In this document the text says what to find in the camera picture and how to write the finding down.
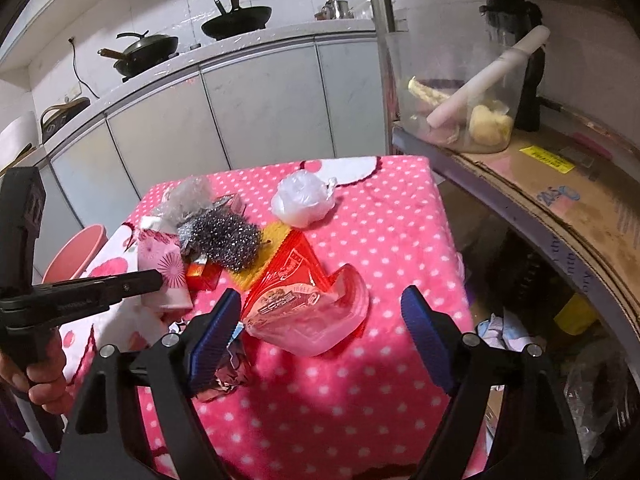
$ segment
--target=silver bolt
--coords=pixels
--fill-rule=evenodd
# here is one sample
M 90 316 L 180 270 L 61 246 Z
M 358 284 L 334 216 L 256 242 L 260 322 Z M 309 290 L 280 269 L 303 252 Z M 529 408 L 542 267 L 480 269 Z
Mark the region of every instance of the silver bolt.
M 540 357 L 542 355 L 542 347 L 540 347 L 540 345 L 536 345 L 535 343 L 527 345 L 527 353 L 531 357 Z
M 107 357 L 111 357 L 115 351 L 116 351 L 115 346 L 105 345 L 102 348 L 100 348 L 100 357 L 104 357 L 106 359 Z
M 180 341 L 180 336 L 176 333 L 171 332 L 170 334 L 163 335 L 161 341 L 163 346 L 171 348 L 172 346 L 178 344 L 178 341 Z
M 482 340 L 476 334 L 471 332 L 467 332 L 462 336 L 462 342 L 471 348 L 478 346 L 481 341 Z

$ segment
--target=black pan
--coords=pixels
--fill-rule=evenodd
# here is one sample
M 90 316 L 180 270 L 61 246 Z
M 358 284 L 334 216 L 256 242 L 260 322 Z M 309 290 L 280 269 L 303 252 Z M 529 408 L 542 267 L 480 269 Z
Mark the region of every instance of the black pan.
M 224 40 L 245 32 L 264 28 L 271 17 L 271 7 L 240 8 L 240 0 L 231 0 L 231 11 L 224 12 L 224 7 L 216 2 L 222 16 L 218 16 L 202 24 L 202 31 L 210 38 Z
M 178 48 L 177 37 L 165 34 L 147 36 L 148 32 L 146 31 L 144 34 L 136 34 L 135 32 L 118 34 L 116 38 L 132 36 L 138 38 L 138 40 L 130 44 L 123 52 L 102 48 L 98 51 L 98 54 L 117 59 L 113 67 L 124 77 L 136 76 L 166 61 Z

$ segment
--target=transparent plastic container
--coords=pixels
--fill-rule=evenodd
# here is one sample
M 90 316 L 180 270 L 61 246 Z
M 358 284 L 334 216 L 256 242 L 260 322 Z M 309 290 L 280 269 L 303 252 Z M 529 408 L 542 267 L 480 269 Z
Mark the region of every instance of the transparent plastic container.
M 428 115 L 508 47 L 489 35 L 447 38 L 393 32 L 387 37 L 402 127 L 421 140 L 457 152 L 495 153 L 511 140 L 527 68 L 527 56 L 494 85 L 433 128 Z

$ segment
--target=power cord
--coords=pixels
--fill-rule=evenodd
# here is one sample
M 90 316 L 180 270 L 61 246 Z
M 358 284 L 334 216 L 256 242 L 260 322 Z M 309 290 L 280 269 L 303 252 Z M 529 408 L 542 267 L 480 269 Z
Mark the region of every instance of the power cord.
M 78 75 L 78 69 L 76 68 L 76 44 L 74 43 L 75 38 L 69 38 L 68 41 L 69 43 L 71 43 L 71 48 L 74 50 L 74 73 L 76 74 L 76 78 L 78 79 L 78 82 L 84 86 L 86 86 L 89 89 L 89 92 L 91 92 L 94 97 L 96 99 L 100 99 L 93 90 L 91 90 L 91 87 L 85 83 L 84 81 L 82 81 L 82 79 L 80 79 L 80 76 Z

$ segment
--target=metal pole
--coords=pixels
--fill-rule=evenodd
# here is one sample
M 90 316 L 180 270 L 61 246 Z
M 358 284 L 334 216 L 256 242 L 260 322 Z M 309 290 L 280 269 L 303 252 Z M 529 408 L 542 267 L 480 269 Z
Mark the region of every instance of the metal pole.
M 371 0 L 373 22 L 378 38 L 378 57 L 380 59 L 380 76 L 382 78 L 382 102 L 385 112 L 386 154 L 393 153 L 392 127 L 398 115 L 396 84 L 391 65 L 391 56 L 386 44 L 386 35 L 396 31 L 396 20 L 391 0 Z

